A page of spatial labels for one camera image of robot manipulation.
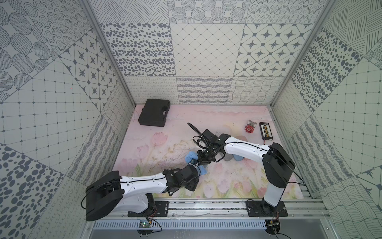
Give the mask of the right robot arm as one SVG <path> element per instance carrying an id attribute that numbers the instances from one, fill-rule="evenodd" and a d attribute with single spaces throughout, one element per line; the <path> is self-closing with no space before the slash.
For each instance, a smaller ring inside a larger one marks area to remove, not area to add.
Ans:
<path id="1" fill-rule="evenodd" d="M 204 132 L 200 132 L 195 127 L 192 129 L 197 133 L 198 138 L 193 139 L 193 142 L 201 148 L 198 151 L 198 165 L 221 161 L 221 158 L 216 159 L 218 154 L 238 155 L 260 162 L 263 164 L 269 182 L 262 201 L 273 208 L 279 205 L 295 169 L 295 163 L 280 144 L 253 144 L 224 133 L 216 136 L 207 129 Z"/>

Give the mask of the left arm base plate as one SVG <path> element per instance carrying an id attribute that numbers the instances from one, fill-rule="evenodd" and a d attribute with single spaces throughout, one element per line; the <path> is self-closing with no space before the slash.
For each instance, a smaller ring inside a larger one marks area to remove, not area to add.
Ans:
<path id="1" fill-rule="evenodd" d="M 148 208 L 141 212 L 141 213 L 135 213 L 135 212 L 128 212 L 128 217 L 140 217 L 140 218 L 164 218 L 168 216 L 168 210 L 169 210 L 169 201 L 155 201 L 154 204 L 150 204 Z"/>

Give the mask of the pink eyeglass case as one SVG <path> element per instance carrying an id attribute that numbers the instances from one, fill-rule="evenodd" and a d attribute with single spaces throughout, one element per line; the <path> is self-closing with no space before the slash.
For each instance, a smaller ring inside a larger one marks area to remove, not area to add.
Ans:
<path id="1" fill-rule="evenodd" d="M 236 138 L 237 138 L 238 140 L 248 141 L 247 138 L 246 138 L 245 136 L 243 136 L 243 135 L 236 136 Z"/>

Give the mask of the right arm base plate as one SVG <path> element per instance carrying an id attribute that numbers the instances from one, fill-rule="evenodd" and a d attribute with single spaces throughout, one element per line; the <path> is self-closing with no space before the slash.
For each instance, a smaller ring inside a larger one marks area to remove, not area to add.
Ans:
<path id="1" fill-rule="evenodd" d="M 272 206 L 265 202 L 249 199 L 245 202 L 249 217 L 287 217 L 288 212 L 284 201 L 280 201 L 277 206 Z"/>

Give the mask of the blue eyeglass case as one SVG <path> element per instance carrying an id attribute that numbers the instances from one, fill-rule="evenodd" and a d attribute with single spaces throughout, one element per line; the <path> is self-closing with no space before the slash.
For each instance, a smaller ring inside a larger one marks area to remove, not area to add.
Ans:
<path id="1" fill-rule="evenodd" d="M 233 155 L 233 158 L 234 158 L 236 161 L 242 161 L 242 160 L 244 159 L 244 157 L 239 156 L 239 155 L 236 155 L 236 154 Z"/>

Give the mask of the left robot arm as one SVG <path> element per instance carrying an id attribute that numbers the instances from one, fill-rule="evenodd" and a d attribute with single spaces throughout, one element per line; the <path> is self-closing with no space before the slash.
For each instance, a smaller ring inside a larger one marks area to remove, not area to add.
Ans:
<path id="1" fill-rule="evenodd" d="M 201 174 L 201 169 L 193 164 L 142 177 L 121 176 L 118 171 L 112 171 L 86 188 L 81 201 L 81 206 L 86 204 L 83 206 L 86 221 L 96 221 L 117 211 L 148 217 L 156 208 L 153 194 L 172 196 L 182 188 L 193 192 Z"/>

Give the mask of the blue microfiber cloth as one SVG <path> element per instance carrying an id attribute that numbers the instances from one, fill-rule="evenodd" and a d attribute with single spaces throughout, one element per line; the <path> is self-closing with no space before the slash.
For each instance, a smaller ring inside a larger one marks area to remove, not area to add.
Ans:
<path id="1" fill-rule="evenodd" d="M 198 154 L 194 151 L 190 151 L 186 156 L 185 156 L 185 162 L 187 164 L 191 163 L 192 160 L 198 160 Z M 203 165 L 198 166 L 200 170 L 200 176 L 206 175 L 207 170 L 204 168 Z"/>

